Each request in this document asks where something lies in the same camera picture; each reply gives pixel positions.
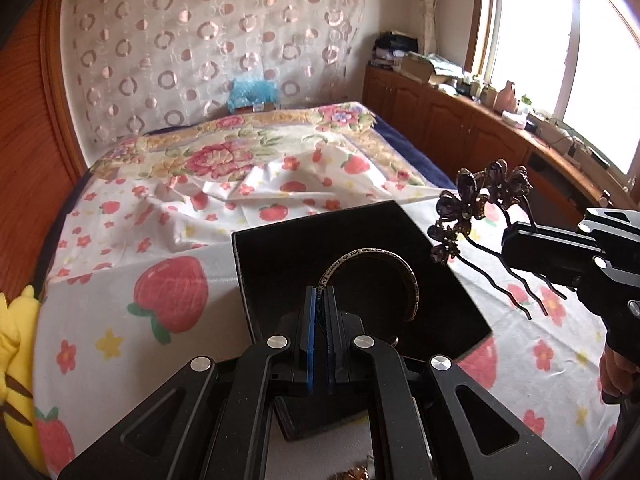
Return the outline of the person's right hand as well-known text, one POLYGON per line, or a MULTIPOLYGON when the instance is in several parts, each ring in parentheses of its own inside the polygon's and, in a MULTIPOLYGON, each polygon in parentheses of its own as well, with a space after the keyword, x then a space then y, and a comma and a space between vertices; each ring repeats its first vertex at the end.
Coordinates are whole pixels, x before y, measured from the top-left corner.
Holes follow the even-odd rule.
POLYGON ((609 346, 604 347, 599 368, 602 390, 609 396, 619 398, 634 390, 639 367, 609 346))

